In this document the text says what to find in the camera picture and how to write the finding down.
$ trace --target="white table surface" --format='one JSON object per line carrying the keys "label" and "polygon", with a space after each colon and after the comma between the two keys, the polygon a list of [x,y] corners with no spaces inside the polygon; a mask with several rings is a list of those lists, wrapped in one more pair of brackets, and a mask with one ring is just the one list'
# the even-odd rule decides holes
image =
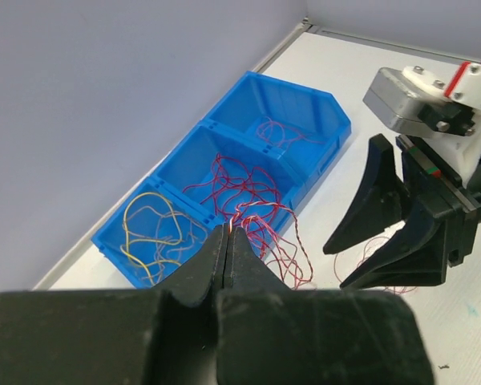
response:
{"label": "white table surface", "polygon": [[[380,124],[362,103],[362,97],[380,67],[408,65],[419,65],[445,76],[455,71],[452,64],[314,34],[303,34],[265,71],[275,78],[331,92],[352,122],[353,135],[342,157],[322,178],[298,216],[300,235],[312,258],[313,281],[318,288],[338,287],[333,257],[323,255],[321,250],[356,193],[365,167],[367,140],[382,132],[394,142],[392,132]],[[291,229],[285,237],[292,239]],[[93,245],[86,245],[78,261],[52,289],[131,287]],[[338,274],[342,278],[362,257],[363,246],[338,256]],[[481,226],[473,254],[461,266],[448,270],[447,283],[419,288],[402,297],[416,315],[437,383],[481,385]]]}

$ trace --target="white wall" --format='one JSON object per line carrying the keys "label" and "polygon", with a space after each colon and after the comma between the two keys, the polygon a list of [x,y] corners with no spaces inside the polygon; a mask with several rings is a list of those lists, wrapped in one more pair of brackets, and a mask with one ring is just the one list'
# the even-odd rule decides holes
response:
{"label": "white wall", "polygon": [[306,0],[337,32],[481,59],[481,0]]}
{"label": "white wall", "polygon": [[32,287],[304,16],[300,0],[0,0],[0,290]]}

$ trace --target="screw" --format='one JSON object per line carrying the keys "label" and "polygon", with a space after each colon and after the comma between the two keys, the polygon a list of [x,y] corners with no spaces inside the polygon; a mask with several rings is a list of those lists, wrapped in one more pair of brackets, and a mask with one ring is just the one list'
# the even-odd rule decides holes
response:
{"label": "screw", "polygon": [[440,132],[445,132],[445,131],[447,131],[450,127],[451,127],[451,125],[450,125],[448,122],[439,121],[439,122],[436,124],[436,128],[437,128]]}
{"label": "screw", "polygon": [[435,80],[433,85],[441,90],[446,86],[446,84],[442,80]]}

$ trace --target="black plastic part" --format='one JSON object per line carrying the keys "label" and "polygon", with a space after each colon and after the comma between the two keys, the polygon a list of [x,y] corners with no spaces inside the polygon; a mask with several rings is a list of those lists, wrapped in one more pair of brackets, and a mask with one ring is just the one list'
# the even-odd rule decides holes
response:
{"label": "black plastic part", "polygon": [[186,306],[201,304],[210,289],[213,293],[221,290],[228,233],[227,225],[216,226],[194,257],[159,283],[156,289],[169,291]]}
{"label": "black plastic part", "polygon": [[392,144],[381,134],[370,138],[362,182],[344,219],[324,245],[324,254],[340,253],[404,219],[409,211],[406,198],[395,174]]}
{"label": "black plastic part", "polygon": [[0,294],[0,385],[14,383],[429,385],[433,375],[400,298],[289,290],[244,230],[224,225],[150,290]]}
{"label": "black plastic part", "polygon": [[435,383],[414,315],[392,294],[225,290],[217,308],[221,385]]}
{"label": "black plastic part", "polygon": [[150,290],[0,294],[0,385],[152,384],[165,298]]}
{"label": "black plastic part", "polygon": [[465,136],[467,130],[474,126],[472,108],[458,103],[446,103],[442,106],[425,104],[417,117],[433,131],[439,131],[439,122],[449,124],[447,134]]}
{"label": "black plastic part", "polygon": [[419,197],[403,229],[362,263],[341,288],[436,286],[445,282],[446,225],[454,213],[434,193]]}
{"label": "black plastic part", "polygon": [[[385,141],[387,147],[391,146],[384,138],[376,136],[370,140],[373,153],[375,139],[378,142]],[[370,218],[372,224],[374,215],[368,214],[368,210],[363,208],[367,201],[360,192],[365,191],[366,196],[370,197],[374,191],[382,191],[381,185],[397,186],[394,187],[394,194],[400,197],[400,207],[406,208],[402,211],[402,219],[406,224],[364,261],[341,284],[341,288],[440,285],[446,280],[447,267],[463,263],[464,257],[472,252],[477,225],[481,221],[481,164],[467,190],[463,188],[459,175],[439,159],[422,139],[400,136],[397,141],[402,149],[405,188],[395,183],[398,178],[395,170],[388,167],[389,162],[369,162],[366,175],[378,175],[387,179],[387,184],[378,178],[364,176],[351,208],[358,207],[359,212],[364,213],[356,221],[364,225]],[[378,148],[384,146],[383,143],[378,144]],[[368,180],[373,180],[377,188],[369,185]],[[384,200],[373,199],[370,203],[375,207],[371,209],[372,213],[385,208]],[[412,208],[408,215],[407,208],[410,206]],[[368,230],[358,229],[356,225],[345,226],[342,222],[332,238],[366,240],[384,230],[382,221],[376,218],[376,233],[368,236]]]}
{"label": "black plastic part", "polygon": [[290,288],[283,283],[265,263],[258,258],[246,232],[241,227],[236,227],[230,236],[228,244],[228,263],[224,271],[224,288],[234,290],[253,291],[289,291]]}

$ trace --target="red wire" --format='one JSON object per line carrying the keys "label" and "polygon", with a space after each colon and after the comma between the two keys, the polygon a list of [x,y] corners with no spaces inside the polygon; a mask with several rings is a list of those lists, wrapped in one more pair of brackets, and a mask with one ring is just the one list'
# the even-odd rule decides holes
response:
{"label": "red wire", "polygon": [[[373,242],[373,241],[377,241],[378,239],[384,239],[386,241],[388,241],[390,238],[388,237],[384,237],[384,236],[380,236],[380,237],[374,237],[372,239],[370,239],[366,245],[364,246],[363,248],[363,255],[362,255],[362,259],[361,261],[356,265],[356,267],[358,268],[363,262],[365,262],[370,256],[368,256],[367,254],[369,253],[369,245]],[[338,253],[335,255],[335,258],[333,260],[333,274],[335,274],[335,278],[339,281],[339,282],[342,282],[343,279],[341,279],[338,275],[338,272],[337,272],[337,259],[338,259]],[[414,290],[416,290],[417,287],[408,287],[408,286],[404,286],[404,287],[397,287],[397,286],[385,286],[384,290],[385,291],[388,291],[388,292],[391,292],[393,294],[396,294],[396,295],[402,295],[402,294],[407,294],[407,293],[410,293]]]}
{"label": "red wire", "polygon": [[[234,171],[237,176],[230,176],[230,172]],[[298,247],[281,238],[272,228],[282,209],[291,213],[294,220],[297,219],[294,212],[281,203],[281,193],[274,179],[259,166],[249,169],[239,160],[221,154],[214,158],[211,174],[211,180],[190,184],[184,188],[184,193],[191,188],[210,188],[211,192],[200,203],[212,201],[214,213],[230,221],[231,228],[235,225],[245,229],[252,247],[258,250],[260,259],[273,256],[274,259],[268,261],[267,265],[274,262],[278,264],[282,281],[287,276],[292,276],[294,288],[311,282],[313,269],[299,234],[297,233],[297,241],[310,269],[307,278],[296,261]],[[287,246],[291,247],[292,252],[287,250]]]}

